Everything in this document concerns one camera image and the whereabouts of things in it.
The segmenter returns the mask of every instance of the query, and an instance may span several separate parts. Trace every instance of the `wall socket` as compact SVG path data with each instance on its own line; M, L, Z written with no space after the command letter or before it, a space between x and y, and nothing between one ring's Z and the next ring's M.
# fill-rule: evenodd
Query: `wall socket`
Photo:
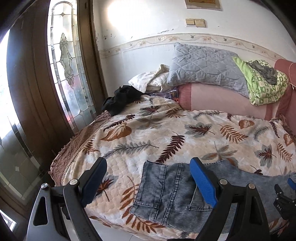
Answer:
M196 26L198 28L205 28L205 20L204 19L196 19L196 18L187 18L186 19L186 26Z

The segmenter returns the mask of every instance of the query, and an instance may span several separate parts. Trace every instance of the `wallpaper border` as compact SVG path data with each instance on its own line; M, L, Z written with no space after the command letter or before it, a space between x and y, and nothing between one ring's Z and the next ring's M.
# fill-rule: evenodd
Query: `wallpaper border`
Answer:
M166 34L154 37L147 37L135 41L131 41L125 44L118 45L116 47L110 48L108 50L101 50L100 57L108 58L110 56L124 53L130 50L136 50L140 48L156 46L156 45L167 45L179 43L200 43L200 44L215 44L222 46L234 47L242 50L247 50L252 53L262 55L271 60L278 60L283 58L279 54L264 48L260 45L228 36L215 35L215 34Z

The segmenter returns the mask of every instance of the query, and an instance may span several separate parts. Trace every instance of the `jeans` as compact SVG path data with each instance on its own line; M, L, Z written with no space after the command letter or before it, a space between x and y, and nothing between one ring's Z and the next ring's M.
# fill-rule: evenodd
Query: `jeans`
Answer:
M273 206L276 199L274 185L279 184L284 194L295 198L287 184L288 178L296 180L295 172L286 176L262 176L242 171L227 160L204 164L218 179L224 178L232 185L245 187L255 184L269 222L280 218ZM208 219L212 206L207 204L193 180L189 164L159 165L145 162L139 191L130 210L131 214L188 233L199 233ZM222 233L230 230L236 204L232 204Z

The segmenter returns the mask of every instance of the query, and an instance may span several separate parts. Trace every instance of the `floor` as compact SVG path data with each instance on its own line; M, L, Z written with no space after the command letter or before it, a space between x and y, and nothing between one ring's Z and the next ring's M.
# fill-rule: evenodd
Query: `floor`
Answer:
M67 220L64 218L66 228L68 230L68 234L70 236L71 241L79 241L73 225L70 220ZM104 226L103 224L99 223L97 220L91 219L91 222L93 226L95 227L96 231L99 233L100 237L102 238L103 241L144 241L143 239L140 239L128 232L124 232L122 230L117 230L113 228L109 228Z

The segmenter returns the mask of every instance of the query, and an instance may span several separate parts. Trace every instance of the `silver screw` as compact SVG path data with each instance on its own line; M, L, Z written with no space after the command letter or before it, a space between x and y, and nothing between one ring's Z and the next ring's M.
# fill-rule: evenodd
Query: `silver screw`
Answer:
M249 188L255 189L255 185L253 183L249 183Z
M70 185L76 185L77 182L78 182L77 179L72 179L72 180L70 181Z
M226 185L228 182L227 182L226 179L220 179L220 183L221 183L222 185Z
M42 184L41 184L41 188L42 188L42 189L46 189L47 187L48 187L48 184L47 184L47 183L42 183Z

